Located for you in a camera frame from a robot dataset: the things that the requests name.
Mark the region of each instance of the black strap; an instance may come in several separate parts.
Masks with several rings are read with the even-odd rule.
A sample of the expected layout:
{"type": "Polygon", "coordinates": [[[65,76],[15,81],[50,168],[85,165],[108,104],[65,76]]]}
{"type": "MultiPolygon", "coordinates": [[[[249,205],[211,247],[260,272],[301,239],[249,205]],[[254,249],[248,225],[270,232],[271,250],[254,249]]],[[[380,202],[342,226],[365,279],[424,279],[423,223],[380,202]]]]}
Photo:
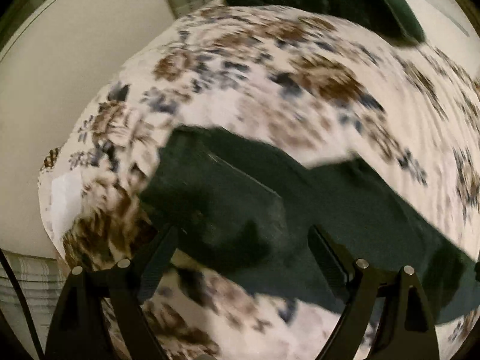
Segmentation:
{"type": "Polygon", "coordinates": [[[46,360],[43,353],[42,345],[40,344],[40,340],[38,339],[38,334],[37,330],[35,329],[32,314],[30,314],[30,309],[28,308],[27,301],[25,299],[25,296],[23,295],[22,289],[20,288],[20,284],[18,283],[18,280],[15,277],[13,270],[11,269],[11,266],[8,264],[7,258],[3,254],[2,249],[0,249],[0,264],[2,265],[5,273],[7,274],[12,284],[13,289],[18,296],[18,300],[20,300],[20,306],[22,307],[23,315],[25,316],[25,320],[27,321],[28,331],[30,332],[30,336],[32,338],[35,350],[37,351],[38,358],[40,360],[46,360]]]}

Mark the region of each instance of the bedding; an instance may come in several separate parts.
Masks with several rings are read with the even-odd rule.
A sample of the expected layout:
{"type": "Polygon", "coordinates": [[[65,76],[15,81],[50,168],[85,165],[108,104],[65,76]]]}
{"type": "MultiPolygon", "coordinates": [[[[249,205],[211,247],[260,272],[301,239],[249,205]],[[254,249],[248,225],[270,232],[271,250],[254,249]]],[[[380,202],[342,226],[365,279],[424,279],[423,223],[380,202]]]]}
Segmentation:
{"type": "MultiPolygon", "coordinates": [[[[479,94],[479,82],[428,44],[394,48],[336,17],[215,1],[127,61],[50,152],[38,183],[42,220],[70,268],[131,258],[155,235],[138,194],[172,130],[222,127],[307,168],[361,157],[477,261],[479,94]]],[[[180,250],[171,264],[142,305],[171,359],[313,359],[339,318],[313,303],[247,293],[180,250]]],[[[104,310],[127,358],[108,302],[104,310]]],[[[442,359],[478,316],[473,309],[436,326],[442,359]]],[[[374,332],[372,323],[357,358],[374,332]]]]}
{"type": "Polygon", "coordinates": [[[315,224],[353,259],[395,272],[407,262],[413,266],[434,323],[478,305],[475,262],[363,159],[306,169],[264,142],[186,126],[172,131],[161,158],[140,194],[141,208],[159,231],[166,223],[181,228],[179,249],[249,294],[342,313],[349,297],[344,283],[325,261],[319,267],[308,247],[315,224]]]}

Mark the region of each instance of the floral bedspread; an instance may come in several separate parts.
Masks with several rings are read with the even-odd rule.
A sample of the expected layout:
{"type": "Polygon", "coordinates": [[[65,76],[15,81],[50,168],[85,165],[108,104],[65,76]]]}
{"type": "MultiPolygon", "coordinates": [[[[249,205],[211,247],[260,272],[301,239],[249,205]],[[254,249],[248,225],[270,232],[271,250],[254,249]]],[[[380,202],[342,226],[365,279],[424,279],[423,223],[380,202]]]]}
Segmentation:
{"type": "MultiPolygon", "coordinates": [[[[397,49],[348,21],[287,7],[203,8],[124,64],[45,159],[45,229],[70,267],[107,269],[155,235],[139,210],[172,129],[222,126],[305,166],[363,157],[476,261],[480,251],[480,83],[440,50],[397,49]],[[75,174],[81,206],[52,225],[52,182],[75,174]]],[[[181,251],[142,308],[172,360],[314,359],[339,316],[248,295],[181,251]]],[[[113,342],[126,354],[105,302],[113,342]]],[[[478,318],[437,326],[449,359],[478,318]]],[[[357,357],[368,353],[369,326],[357,357]]]]}

